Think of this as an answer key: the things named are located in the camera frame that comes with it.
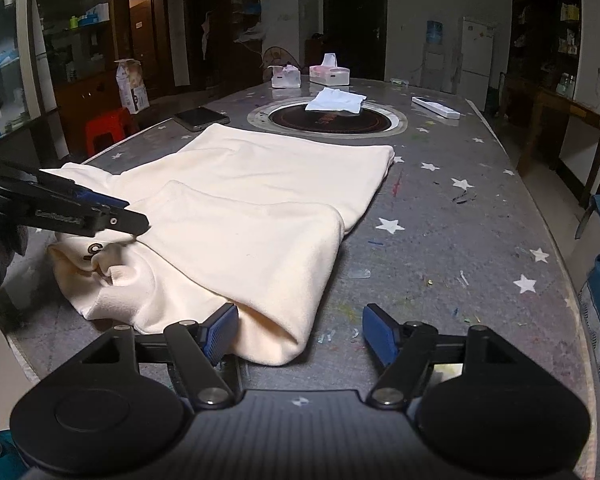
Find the black tablet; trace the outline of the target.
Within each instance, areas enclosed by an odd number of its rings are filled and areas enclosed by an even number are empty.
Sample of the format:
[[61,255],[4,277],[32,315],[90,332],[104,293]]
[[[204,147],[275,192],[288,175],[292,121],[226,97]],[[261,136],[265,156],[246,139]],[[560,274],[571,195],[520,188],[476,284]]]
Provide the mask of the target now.
[[204,131],[213,124],[228,125],[230,123],[227,115],[209,110],[204,106],[176,113],[173,115],[173,119],[191,132]]

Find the small green white packet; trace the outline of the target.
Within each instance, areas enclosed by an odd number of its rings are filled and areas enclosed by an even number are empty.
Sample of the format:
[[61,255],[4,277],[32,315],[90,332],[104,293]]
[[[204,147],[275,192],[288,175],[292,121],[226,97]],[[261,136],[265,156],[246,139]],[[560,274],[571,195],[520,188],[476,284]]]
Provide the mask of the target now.
[[390,84],[394,84],[395,86],[405,87],[405,88],[407,88],[410,85],[410,82],[408,80],[401,79],[401,78],[390,78],[389,82],[390,82]]

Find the wooden side table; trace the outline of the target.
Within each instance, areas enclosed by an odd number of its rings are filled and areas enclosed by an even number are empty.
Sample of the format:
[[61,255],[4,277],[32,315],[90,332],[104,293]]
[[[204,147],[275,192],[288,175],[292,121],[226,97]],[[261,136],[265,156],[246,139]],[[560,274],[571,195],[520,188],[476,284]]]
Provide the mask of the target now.
[[[585,207],[594,193],[595,180],[600,171],[600,113],[540,87],[534,87],[528,93],[532,103],[530,131],[516,170],[524,177],[530,171],[532,162],[544,162],[565,182],[579,205]],[[560,157],[570,122],[597,133],[596,148],[584,181]]]

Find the white refrigerator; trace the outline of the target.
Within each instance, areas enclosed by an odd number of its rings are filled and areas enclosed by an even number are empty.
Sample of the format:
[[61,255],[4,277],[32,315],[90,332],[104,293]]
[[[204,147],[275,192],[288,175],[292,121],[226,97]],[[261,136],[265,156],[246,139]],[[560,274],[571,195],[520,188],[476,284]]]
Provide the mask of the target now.
[[457,92],[483,109],[488,93],[495,28],[463,18],[460,33],[460,79]]

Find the pink tissue box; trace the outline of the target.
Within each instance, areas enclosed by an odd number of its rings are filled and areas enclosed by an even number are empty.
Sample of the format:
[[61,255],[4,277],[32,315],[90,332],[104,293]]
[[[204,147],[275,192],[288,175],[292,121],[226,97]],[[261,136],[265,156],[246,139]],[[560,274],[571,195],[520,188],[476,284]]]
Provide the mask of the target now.
[[340,67],[335,53],[325,53],[320,65],[312,65],[310,81],[326,87],[344,87],[350,84],[350,70]]

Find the water dispenser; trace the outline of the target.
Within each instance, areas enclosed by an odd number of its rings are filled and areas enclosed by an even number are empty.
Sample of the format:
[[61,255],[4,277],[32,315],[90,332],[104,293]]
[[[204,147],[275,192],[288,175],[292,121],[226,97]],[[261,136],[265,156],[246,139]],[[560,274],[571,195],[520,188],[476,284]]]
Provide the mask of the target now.
[[422,49],[422,88],[441,91],[445,70],[445,50],[443,45],[443,24],[429,20],[426,27],[424,48]]

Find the glass display cabinet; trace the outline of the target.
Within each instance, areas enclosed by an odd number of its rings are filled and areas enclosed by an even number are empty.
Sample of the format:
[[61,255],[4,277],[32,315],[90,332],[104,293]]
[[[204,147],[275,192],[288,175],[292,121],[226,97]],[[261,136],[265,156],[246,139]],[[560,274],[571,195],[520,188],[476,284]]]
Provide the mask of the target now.
[[36,0],[0,0],[0,136],[56,108]]

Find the grey star-patterned tablecloth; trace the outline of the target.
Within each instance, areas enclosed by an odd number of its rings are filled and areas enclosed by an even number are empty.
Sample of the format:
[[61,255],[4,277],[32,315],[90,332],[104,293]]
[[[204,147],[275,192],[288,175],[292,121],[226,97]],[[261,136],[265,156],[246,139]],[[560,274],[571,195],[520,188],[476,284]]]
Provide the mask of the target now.
[[600,408],[576,293],[550,230],[509,159],[471,106],[457,122],[364,82],[360,91],[406,117],[398,161],[343,242],[306,350],[281,367],[241,360],[225,373],[244,400],[197,422],[142,479],[457,479],[412,428],[356,415],[379,365],[362,341],[376,302],[456,334],[489,324]]

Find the white paper bag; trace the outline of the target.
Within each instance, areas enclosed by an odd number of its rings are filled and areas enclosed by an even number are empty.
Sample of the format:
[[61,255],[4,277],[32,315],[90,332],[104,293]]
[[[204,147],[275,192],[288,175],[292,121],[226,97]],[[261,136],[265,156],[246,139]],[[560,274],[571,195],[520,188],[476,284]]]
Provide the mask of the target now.
[[116,63],[116,81],[122,106],[131,115],[146,110],[149,107],[149,100],[143,80],[142,64],[134,58],[122,58]]

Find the white tissue box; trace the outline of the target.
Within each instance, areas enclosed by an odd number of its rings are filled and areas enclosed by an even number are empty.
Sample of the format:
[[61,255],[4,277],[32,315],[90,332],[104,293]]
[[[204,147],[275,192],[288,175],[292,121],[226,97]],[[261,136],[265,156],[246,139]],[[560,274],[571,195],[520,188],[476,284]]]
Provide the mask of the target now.
[[270,69],[273,89],[299,89],[301,87],[301,73],[298,67],[291,64],[271,65]]

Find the round induction cooktop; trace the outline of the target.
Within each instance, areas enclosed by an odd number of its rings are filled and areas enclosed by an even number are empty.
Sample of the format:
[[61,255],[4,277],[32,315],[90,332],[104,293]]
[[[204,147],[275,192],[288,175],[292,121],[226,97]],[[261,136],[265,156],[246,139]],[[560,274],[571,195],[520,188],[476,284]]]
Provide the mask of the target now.
[[404,133],[407,117],[387,105],[364,102],[358,114],[306,110],[308,98],[274,102],[252,110],[247,120],[253,127],[280,134],[301,134],[318,138],[388,138]]

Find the cream sweater garment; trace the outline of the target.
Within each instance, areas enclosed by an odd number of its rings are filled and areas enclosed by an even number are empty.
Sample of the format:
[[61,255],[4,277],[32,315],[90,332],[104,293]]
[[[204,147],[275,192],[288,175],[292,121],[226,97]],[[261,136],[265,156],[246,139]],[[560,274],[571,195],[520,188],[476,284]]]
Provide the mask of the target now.
[[126,200],[146,233],[61,234],[57,284],[89,321],[143,334],[239,311],[233,351],[284,365],[306,348],[340,244],[393,163],[388,145],[314,142],[213,125],[122,174],[68,164],[60,174]]

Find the white folded paper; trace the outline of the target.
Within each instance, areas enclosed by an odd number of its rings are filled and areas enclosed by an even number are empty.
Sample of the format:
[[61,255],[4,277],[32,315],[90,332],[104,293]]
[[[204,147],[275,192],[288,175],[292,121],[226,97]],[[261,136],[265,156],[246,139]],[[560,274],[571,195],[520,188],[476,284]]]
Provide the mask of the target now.
[[335,88],[324,88],[316,97],[306,104],[307,112],[335,113],[343,112],[353,115],[361,113],[364,94],[342,91]]

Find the red plastic stool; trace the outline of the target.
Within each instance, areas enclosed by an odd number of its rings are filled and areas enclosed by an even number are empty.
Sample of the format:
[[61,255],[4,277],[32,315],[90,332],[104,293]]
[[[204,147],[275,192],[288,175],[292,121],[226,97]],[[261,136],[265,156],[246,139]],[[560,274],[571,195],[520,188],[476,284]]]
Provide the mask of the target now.
[[125,107],[103,112],[88,120],[84,126],[87,155],[99,153],[98,147],[105,140],[118,143],[134,133],[137,133],[136,121]]

